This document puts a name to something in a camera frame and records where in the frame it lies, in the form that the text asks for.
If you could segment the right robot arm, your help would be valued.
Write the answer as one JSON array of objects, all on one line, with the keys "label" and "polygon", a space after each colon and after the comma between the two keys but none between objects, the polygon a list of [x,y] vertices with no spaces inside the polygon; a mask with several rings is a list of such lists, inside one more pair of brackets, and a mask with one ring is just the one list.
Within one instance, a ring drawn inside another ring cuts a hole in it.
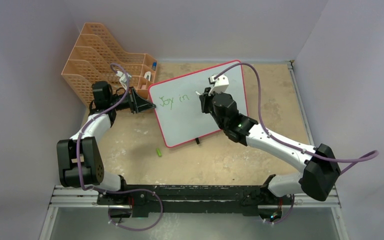
[{"label": "right robot arm", "polygon": [[331,147],[299,143],[264,129],[255,119],[239,113],[228,93],[210,94],[207,87],[198,98],[201,111],[210,114],[231,141],[267,152],[297,169],[293,174],[271,175],[260,191],[264,202],[272,204],[280,197],[301,193],[320,202],[327,199],[341,172],[336,162],[325,160],[335,157]]}]

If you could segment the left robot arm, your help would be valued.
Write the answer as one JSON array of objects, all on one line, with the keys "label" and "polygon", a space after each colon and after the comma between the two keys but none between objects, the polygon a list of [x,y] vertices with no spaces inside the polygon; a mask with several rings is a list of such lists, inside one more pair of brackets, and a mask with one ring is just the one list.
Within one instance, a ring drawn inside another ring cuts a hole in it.
[{"label": "left robot arm", "polygon": [[156,105],[141,97],[133,87],[122,95],[116,94],[106,81],[94,83],[92,94],[86,123],[72,137],[56,145],[59,180],[64,187],[107,192],[112,201],[122,205],[129,199],[125,180],[121,175],[105,171],[98,142],[113,126],[117,111],[129,109],[138,114],[155,109]]}]

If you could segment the pink framed whiteboard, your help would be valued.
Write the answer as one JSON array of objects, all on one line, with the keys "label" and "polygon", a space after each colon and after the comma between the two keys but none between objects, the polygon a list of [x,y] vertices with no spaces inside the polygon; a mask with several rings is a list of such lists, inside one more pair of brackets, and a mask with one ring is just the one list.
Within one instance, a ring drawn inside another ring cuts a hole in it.
[{"label": "pink framed whiteboard", "polygon": [[232,60],[195,72],[152,84],[149,97],[156,105],[155,114],[165,145],[173,148],[219,131],[210,114],[202,113],[199,96],[210,87],[209,77],[239,63]]}]

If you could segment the green marker cap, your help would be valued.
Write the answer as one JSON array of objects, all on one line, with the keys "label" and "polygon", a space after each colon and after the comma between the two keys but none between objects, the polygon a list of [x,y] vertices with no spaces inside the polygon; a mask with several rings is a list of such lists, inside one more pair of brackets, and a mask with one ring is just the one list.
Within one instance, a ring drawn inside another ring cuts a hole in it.
[{"label": "green marker cap", "polygon": [[161,150],[160,150],[159,148],[156,149],[156,152],[157,152],[157,155],[158,155],[159,157],[162,156],[162,152],[161,152]]}]

